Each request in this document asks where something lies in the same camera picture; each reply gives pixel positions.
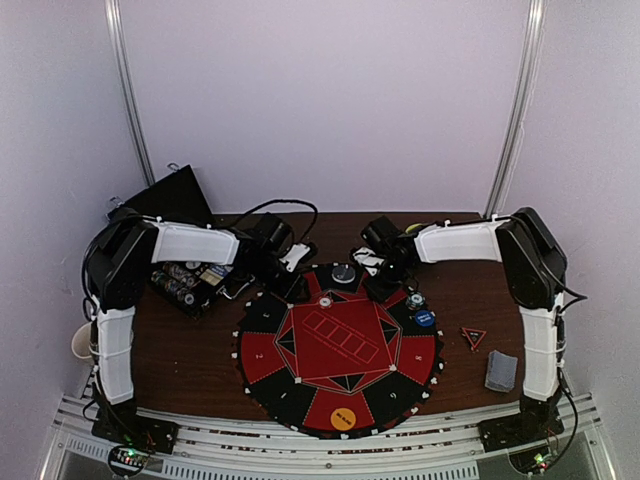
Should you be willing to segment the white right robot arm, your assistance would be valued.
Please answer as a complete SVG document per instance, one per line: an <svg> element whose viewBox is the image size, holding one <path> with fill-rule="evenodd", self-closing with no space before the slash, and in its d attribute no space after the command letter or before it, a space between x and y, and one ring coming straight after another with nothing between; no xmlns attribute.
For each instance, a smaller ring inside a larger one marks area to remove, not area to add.
<svg viewBox="0 0 640 480"><path fill-rule="evenodd" d="M562 394L566 310L579 296L566 284L567 256L538 212L523 207L505 216L418 223L408 229L380 216L360 236L364 244L350 256L369 274L365 286L378 303L395 294L420 265L500 266L524 338L523 412L514 417L512 430L526 442L545 431L551 424L549 408Z"/></svg>

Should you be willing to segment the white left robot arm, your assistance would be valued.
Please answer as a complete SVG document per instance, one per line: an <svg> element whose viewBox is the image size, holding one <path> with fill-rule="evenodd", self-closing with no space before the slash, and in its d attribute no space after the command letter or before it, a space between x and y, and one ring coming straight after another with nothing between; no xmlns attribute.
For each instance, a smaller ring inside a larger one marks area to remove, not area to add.
<svg viewBox="0 0 640 480"><path fill-rule="evenodd" d="M276 215L238 229L125 214L94 237L81 275L95 347L97 391L112 407L103 422L121 443L133 444L144 433L142 419L122 404L134 399L133 321L153 267L166 262L230 266L295 302L308 290L298 268L316 255L317 247L301 240L284 248L289 235L289 224Z"/></svg>

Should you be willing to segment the grey playing card deck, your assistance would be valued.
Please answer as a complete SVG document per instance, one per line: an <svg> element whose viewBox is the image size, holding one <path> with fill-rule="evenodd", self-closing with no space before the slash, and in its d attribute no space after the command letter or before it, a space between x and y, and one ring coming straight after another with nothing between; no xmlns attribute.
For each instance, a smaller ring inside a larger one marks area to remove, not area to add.
<svg viewBox="0 0 640 480"><path fill-rule="evenodd" d="M518 358L493 350L488 355L484 386L507 393L515 388Z"/></svg>

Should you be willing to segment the blue small blind button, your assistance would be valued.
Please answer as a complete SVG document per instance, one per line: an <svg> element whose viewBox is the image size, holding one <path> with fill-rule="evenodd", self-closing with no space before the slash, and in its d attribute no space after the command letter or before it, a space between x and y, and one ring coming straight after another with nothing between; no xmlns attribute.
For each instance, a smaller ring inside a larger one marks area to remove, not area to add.
<svg viewBox="0 0 640 480"><path fill-rule="evenodd" d="M435 315L429 310L419 310L415 313L414 320L421 327L429 327L435 323Z"/></svg>

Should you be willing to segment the orange big blind button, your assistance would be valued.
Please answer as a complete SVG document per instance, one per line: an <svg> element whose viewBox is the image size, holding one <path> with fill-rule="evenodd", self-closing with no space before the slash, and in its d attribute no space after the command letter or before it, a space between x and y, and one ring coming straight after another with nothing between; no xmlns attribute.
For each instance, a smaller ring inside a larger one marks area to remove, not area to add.
<svg viewBox="0 0 640 480"><path fill-rule="evenodd" d="M335 430L349 431L356 425L357 417L353 410L340 407L330 414L330 423Z"/></svg>

